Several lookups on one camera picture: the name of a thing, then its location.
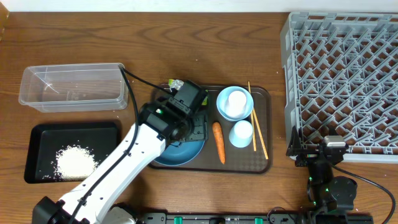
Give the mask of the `white cup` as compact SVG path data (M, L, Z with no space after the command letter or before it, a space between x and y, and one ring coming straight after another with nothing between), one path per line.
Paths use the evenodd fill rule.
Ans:
M240 90L229 94L225 105L225 113L233 119L238 119L244 114L247 98L244 92Z

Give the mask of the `light blue cup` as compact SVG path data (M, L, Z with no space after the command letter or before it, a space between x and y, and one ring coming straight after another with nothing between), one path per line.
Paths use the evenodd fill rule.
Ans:
M229 132L229 141L234 147L244 148L250 145L253 135L253 126L249 121L238 121Z

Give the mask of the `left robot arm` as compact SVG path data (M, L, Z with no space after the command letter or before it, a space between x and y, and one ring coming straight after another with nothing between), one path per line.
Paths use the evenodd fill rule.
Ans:
M167 145L193 132L204 97L164 96L135 108L136 122L123 142L81 184L58 202L44 197L32 223L101 223L116 199Z

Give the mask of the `dark blue plate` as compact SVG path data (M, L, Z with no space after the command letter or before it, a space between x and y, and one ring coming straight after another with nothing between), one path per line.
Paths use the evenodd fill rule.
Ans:
M167 146L155 159L164 166L180 166L194 159L202 150L205 141L180 142Z

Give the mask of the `orange carrot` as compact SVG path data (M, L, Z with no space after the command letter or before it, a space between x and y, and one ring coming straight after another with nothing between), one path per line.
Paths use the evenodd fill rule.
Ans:
M222 164L226 162L226 154L224 149L224 138L222 128L219 122L212 124L213 135L215 137L216 148L218 151L219 159Z

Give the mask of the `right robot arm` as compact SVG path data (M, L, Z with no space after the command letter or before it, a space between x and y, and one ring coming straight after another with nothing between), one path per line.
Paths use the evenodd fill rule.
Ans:
M307 197L314 207L297 215L295 223L348 223L347 211L354 207L355 180L335 176L333 166L343 161L348 148L343 137L333 129L314 149L304 149L299 131L292 128L286 155L295 157L297 167L307 167Z

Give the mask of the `pile of white rice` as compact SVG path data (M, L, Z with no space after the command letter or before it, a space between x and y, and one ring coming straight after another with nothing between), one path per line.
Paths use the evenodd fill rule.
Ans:
M80 145L67 146L55 153L55 159L50 161L53 171L45 174L42 179L55 181L70 181L87 178L99 166L91 150Z

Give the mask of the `grey dishwasher rack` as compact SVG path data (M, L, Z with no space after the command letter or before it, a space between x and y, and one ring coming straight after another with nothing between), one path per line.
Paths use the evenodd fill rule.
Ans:
M397 162L397 15L292 12L280 33L286 136L315 149L332 127L346 162Z

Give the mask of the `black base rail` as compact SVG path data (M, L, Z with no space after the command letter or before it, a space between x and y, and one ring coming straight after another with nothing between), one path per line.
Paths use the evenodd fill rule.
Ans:
M146 213L142 217L132 217L104 223L138 223L138 224L289 224L310 223L301 221L296 215L272 213L270 215L171 215L165 213Z

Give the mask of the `foil snack wrapper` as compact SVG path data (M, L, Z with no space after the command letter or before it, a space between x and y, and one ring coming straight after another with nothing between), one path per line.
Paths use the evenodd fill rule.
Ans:
M183 84L184 81L182 80L169 79L168 82L169 89L172 93L179 91L179 89L183 86ZM206 96L201 105L206 106L207 104L208 104L208 97Z

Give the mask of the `brown serving tray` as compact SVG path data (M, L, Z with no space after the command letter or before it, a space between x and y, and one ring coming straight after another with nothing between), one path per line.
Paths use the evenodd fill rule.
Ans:
M149 166L153 169L189 170L205 172L228 172L241 174L263 174L272 166L272 123L271 123L271 96L267 90L261 87L252 87L251 95L254 100L259 125L264 138L265 146L269 156L265 160L264 152L259 140L259 133L256 131L257 151L253 151L252 143L244 148L234 147L229 141L229 132L234 122L228 121L220 115L216 107L218 94L225 88L218 85L204 85L208 90L208 104L205 110L208 112L208 139L201 152L190 162L180 166L164 166L152 161ZM215 138L212 131L212 124L217 121L222 127L226 162L222 164L216 148Z

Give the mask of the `light blue bowl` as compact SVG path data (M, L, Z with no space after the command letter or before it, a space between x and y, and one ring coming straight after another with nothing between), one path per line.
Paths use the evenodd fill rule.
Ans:
M247 98L247 103L246 103L246 107L244 110L244 114L239 117L238 119L233 119L230 118L226 113L225 113L225 105L226 105L226 101L228 99L228 96L231 92L236 91L236 90L240 90L242 92L245 93L246 98ZM218 97L216 99L216 106L218 111L220 112L220 114L228 121L239 121L242 119L247 118L250 114L252 109L254 108L254 100L250 94L250 92L248 92L246 89L240 87L240 86L229 86L227 88L224 88L219 94Z

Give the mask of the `wooden chopstick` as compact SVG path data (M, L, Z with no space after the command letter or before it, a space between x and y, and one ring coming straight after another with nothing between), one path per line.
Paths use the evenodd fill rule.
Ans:
M259 125L259 120L257 118L257 114L256 114L256 110L255 109L254 109L254 124L255 124L255 130L257 130L258 133L259 133L259 140L260 140L263 152L264 152L265 160L268 160L269 156L268 156L268 153L267 153L267 148L265 146L264 138L262 137L261 127Z
M253 151L257 151L256 147L256 134L255 134L255 124L254 124L254 108L251 111L251 124L252 124L252 146L253 146Z

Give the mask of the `clear plastic bin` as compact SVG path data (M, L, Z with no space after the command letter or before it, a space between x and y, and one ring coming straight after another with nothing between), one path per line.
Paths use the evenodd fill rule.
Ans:
M42 113L123 110L128 90L121 63L80 63L27 67L19 103Z

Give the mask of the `black tray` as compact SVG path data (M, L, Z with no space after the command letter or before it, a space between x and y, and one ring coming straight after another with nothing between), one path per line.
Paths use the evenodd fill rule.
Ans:
M74 144L87 147L101 164L119 142L119 129L114 122L39 124L31 131L24 180L28 184L69 182L42 179L53 171L50 161L58 150Z

